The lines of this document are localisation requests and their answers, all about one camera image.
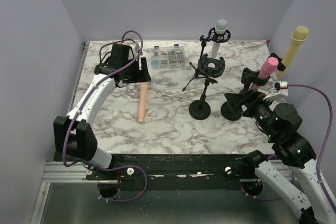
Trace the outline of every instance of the gray wall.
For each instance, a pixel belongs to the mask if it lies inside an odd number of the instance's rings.
[[[62,0],[86,40],[198,39],[220,18],[232,39],[270,39],[293,0]]]
[[[270,43],[271,51],[283,56],[290,33],[295,27],[304,25],[309,28],[309,37],[302,44],[284,79],[290,83],[311,84],[322,89],[331,99],[334,109],[336,104],[335,7],[336,0],[294,0]],[[297,106],[299,114],[303,117],[300,133],[319,153],[329,118],[324,98],[315,91],[290,88],[288,100]],[[335,129],[334,126],[321,168],[334,193],[336,193]]]
[[[61,0],[0,0],[0,223],[29,223],[82,40]]]

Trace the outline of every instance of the marble tabletop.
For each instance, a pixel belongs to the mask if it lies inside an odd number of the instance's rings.
[[[91,41],[79,80],[75,104],[83,96],[93,78],[95,65],[99,63],[99,49],[110,41]],[[211,107],[210,116],[203,121],[193,119],[188,112],[190,103],[200,98],[204,79],[192,81],[182,92],[188,78],[194,74],[187,64],[187,71],[181,69],[153,70],[150,64],[150,49],[179,44],[184,47],[187,62],[197,66],[201,52],[199,41],[155,41],[145,40],[143,57],[147,57],[149,73],[152,77],[148,93],[145,123],[138,123],[139,84],[129,84],[115,89],[106,99],[96,120],[93,131],[98,145],[110,153],[123,154],[246,154],[260,150],[273,153],[271,144],[255,126],[255,121],[241,118],[231,122],[223,118],[220,107],[226,101],[226,92],[239,92],[245,67],[260,69],[269,56],[265,41],[229,41],[221,44],[218,56],[226,62],[224,74],[216,78],[206,92],[206,101]],[[210,53],[209,42],[205,53]],[[104,55],[110,51],[106,47]],[[265,93],[272,90],[276,79],[271,76],[268,84],[261,88]]]

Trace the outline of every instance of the pink microphone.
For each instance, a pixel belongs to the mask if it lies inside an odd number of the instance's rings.
[[[267,79],[276,69],[277,66],[279,64],[279,61],[277,58],[275,57],[269,57],[264,64],[262,64],[260,73],[258,74],[258,77],[265,80]],[[256,89],[258,90],[260,88],[260,86],[252,84],[252,86],[250,87],[251,89]]]

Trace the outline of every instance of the round stand base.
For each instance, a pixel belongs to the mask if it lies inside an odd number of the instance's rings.
[[[199,109],[200,103],[200,100],[193,101],[189,106],[189,113],[194,119],[204,120],[210,115],[211,109],[210,105],[205,101],[202,108]]]
[[[224,118],[230,121],[237,121],[241,118],[241,113],[243,112],[242,108],[238,108],[236,110],[231,110],[230,106],[227,102],[224,102],[221,107],[221,113]]]

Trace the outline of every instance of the yellow microphone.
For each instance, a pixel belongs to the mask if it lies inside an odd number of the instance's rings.
[[[286,67],[284,71],[277,71],[277,77],[282,78],[282,76],[286,73],[289,65],[291,64],[295,54],[299,50],[301,44],[307,39],[308,37],[308,28],[305,26],[298,26],[292,32],[290,37],[290,43],[286,50],[286,53],[281,61],[281,63]]]

